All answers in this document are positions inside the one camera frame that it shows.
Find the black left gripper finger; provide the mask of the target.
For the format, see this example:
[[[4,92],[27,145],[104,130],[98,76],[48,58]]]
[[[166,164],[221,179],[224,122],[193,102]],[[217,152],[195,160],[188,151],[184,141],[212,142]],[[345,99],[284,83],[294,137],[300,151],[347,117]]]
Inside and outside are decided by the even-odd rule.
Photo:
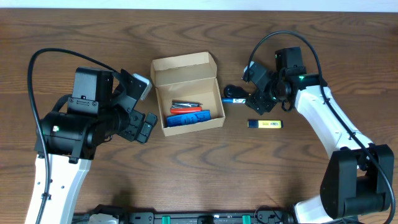
[[[148,113],[144,122],[144,126],[147,128],[154,128],[158,122],[158,117],[153,113]]]
[[[149,123],[144,123],[142,125],[142,128],[136,134],[136,141],[141,144],[145,144],[148,141],[151,132],[152,125]]]

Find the blue plastic holder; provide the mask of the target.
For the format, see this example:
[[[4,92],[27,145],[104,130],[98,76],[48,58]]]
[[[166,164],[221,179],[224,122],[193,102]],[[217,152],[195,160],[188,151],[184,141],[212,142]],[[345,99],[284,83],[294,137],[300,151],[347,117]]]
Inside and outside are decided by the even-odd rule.
[[[168,127],[183,126],[189,124],[201,123],[204,121],[209,121],[211,119],[211,114],[209,110],[199,111],[187,114],[178,114],[174,116],[169,116],[167,121]]]

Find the yellow highlighter with blue cap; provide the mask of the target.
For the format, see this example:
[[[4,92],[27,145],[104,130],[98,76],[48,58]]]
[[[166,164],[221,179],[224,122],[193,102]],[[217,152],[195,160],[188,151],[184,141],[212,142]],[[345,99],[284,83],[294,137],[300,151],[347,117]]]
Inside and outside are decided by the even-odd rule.
[[[258,120],[258,119],[248,120],[248,128],[282,129],[283,127],[284,123],[281,120]]]

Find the brown cardboard box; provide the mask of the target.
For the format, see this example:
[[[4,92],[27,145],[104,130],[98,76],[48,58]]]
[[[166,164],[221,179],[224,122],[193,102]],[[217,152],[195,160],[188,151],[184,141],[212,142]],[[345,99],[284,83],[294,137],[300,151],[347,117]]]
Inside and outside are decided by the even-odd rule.
[[[150,66],[150,77],[155,86],[160,112],[160,123],[165,136],[185,134],[222,127],[225,112],[217,81],[217,65],[209,52],[155,59]],[[201,104],[211,119],[195,124],[171,127],[173,101]]]

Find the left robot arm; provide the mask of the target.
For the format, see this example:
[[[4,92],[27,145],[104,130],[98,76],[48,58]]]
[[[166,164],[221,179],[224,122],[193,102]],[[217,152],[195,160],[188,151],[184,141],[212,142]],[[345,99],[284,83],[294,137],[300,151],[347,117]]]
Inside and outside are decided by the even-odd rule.
[[[157,117],[134,107],[151,87],[148,79],[125,70],[77,68],[73,93],[40,120],[26,223],[71,223],[96,148],[114,135],[147,142]]]

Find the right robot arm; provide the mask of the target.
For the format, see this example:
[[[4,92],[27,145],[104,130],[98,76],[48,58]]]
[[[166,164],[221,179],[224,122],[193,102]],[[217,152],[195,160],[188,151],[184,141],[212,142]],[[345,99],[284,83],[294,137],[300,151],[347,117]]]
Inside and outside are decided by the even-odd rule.
[[[386,211],[391,206],[394,154],[386,144],[375,145],[337,105],[327,82],[307,73],[300,47],[275,52],[276,70],[250,62],[243,80],[256,90],[246,104],[259,114],[277,103],[288,103],[311,125],[329,163],[316,197],[294,205],[297,223],[333,223]]]

